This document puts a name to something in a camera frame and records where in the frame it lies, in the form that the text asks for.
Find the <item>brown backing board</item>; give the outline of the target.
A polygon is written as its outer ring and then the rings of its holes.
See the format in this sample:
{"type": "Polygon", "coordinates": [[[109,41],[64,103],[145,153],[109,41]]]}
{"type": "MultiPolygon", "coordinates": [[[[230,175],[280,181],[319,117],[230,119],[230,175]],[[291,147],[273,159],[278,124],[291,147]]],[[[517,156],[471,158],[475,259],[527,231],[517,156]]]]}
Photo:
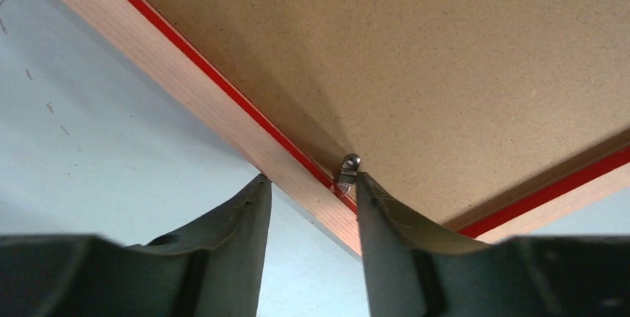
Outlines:
{"type": "Polygon", "coordinates": [[[629,144],[629,0],[147,0],[324,170],[458,229],[629,144]]]}

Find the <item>orange wooden picture frame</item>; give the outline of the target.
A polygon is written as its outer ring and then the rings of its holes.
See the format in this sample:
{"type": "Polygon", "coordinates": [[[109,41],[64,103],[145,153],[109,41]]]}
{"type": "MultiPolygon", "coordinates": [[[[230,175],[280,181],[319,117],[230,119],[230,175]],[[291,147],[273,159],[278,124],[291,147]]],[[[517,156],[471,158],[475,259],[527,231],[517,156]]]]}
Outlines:
{"type": "MultiPolygon", "coordinates": [[[[353,250],[356,205],[324,170],[260,111],[147,0],[61,0],[282,191],[353,250]]],[[[493,242],[524,234],[596,200],[574,189],[612,174],[629,184],[629,144],[500,209],[455,229],[493,242]]]]}

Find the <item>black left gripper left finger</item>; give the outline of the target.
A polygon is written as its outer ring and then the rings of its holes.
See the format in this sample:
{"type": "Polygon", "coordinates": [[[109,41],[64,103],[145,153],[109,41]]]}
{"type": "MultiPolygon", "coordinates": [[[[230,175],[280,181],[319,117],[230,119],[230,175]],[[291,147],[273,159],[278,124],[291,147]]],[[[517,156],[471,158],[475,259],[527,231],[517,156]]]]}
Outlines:
{"type": "Polygon", "coordinates": [[[96,235],[1,237],[3,316],[255,316],[272,206],[260,174],[148,244],[96,235]]]}

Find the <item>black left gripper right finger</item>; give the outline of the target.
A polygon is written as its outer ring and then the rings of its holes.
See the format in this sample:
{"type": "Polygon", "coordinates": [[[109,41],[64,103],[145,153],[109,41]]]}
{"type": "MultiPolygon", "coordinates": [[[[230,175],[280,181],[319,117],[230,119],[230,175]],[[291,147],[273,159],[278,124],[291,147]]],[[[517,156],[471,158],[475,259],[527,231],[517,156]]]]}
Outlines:
{"type": "Polygon", "coordinates": [[[627,316],[629,237],[486,244],[419,214],[369,174],[357,218],[372,316],[627,316]]]}

